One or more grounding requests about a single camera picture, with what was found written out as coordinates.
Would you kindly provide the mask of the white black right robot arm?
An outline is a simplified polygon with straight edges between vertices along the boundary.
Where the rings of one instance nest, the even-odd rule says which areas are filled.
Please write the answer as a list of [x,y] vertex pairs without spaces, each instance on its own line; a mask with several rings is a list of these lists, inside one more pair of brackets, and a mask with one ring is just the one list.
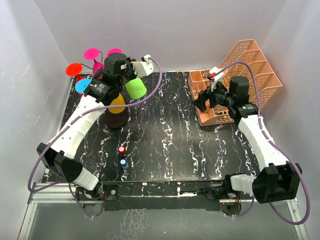
[[235,173],[225,177],[223,194],[233,199],[240,192],[248,194],[260,203],[272,203],[294,199],[300,184],[299,164],[292,164],[272,146],[272,139],[265,137],[262,117],[258,107],[249,101],[249,80],[244,76],[233,76],[226,88],[220,81],[215,88],[200,90],[192,103],[202,113],[207,108],[221,105],[228,109],[229,116],[245,135],[257,158],[260,173],[257,176]]

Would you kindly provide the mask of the orange wine glass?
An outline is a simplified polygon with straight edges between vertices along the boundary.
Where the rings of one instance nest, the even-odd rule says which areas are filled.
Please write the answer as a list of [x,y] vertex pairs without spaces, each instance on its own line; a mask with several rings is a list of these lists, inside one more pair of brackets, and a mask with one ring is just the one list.
[[[115,98],[111,103],[110,106],[122,106],[125,105],[125,99],[123,95],[120,93],[117,98]],[[124,107],[113,107],[109,108],[108,111],[112,114],[120,114],[125,110]]]

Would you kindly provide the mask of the pink wine glass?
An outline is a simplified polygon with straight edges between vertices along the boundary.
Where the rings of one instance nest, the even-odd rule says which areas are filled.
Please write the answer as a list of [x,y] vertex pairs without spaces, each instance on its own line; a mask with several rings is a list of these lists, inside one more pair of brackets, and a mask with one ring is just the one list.
[[106,57],[108,57],[110,54],[114,54],[114,53],[120,53],[122,54],[123,51],[120,48],[111,48],[110,50],[108,50],[105,54]]
[[98,48],[92,47],[87,49],[83,53],[83,57],[85,60],[93,61],[93,66],[92,66],[93,75],[96,75],[97,73],[99,73],[101,70],[104,69],[104,64],[102,63],[103,55]]

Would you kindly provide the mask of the green wine glass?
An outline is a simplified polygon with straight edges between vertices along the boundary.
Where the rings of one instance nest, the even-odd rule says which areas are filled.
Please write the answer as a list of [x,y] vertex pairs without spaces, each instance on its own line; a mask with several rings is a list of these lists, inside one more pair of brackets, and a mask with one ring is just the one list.
[[147,93],[147,88],[143,81],[137,77],[125,84],[126,91],[133,100],[142,98]]

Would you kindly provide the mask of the red wine glass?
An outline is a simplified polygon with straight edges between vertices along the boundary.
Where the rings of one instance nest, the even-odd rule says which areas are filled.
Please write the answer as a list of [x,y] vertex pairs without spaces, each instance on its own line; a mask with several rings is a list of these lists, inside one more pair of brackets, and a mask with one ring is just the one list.
[[78,62],[75,62],[75,63],[71,63],[69,64],[66,69],[65,69],[65,74],[69,77],[75,77],[75,78],[78,78],[81,74],[83,70],[83,66],[78,63]]

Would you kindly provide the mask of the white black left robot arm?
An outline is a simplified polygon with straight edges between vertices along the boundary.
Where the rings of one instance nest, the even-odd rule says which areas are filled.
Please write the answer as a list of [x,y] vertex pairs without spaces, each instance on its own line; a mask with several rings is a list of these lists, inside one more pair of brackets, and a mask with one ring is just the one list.
[[39,163],[63,178],[67,183],[85,189],[93,200],[103,195],[101,181],[75,160],[77,149],[96,120],[108,109],[128,108],[135,104],[112,102],[119,97],[123,88],[141,76],[147,76],[154,65],[145,57],[137,61],[124,53],[112,52],[104,60],[104,67],[92,78],[79,81],[84,86],[80,102],[62,129],[47,144],[40,143],[36,149]]

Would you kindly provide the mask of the blue wine glass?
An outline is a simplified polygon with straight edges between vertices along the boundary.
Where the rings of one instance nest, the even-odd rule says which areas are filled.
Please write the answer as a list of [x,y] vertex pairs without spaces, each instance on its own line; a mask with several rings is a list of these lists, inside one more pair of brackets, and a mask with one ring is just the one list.
[[92,80],[90,78],[83,78],[77,81],[74,87],[75,91],[82,97],[86,88],[90,85],[91,81]]

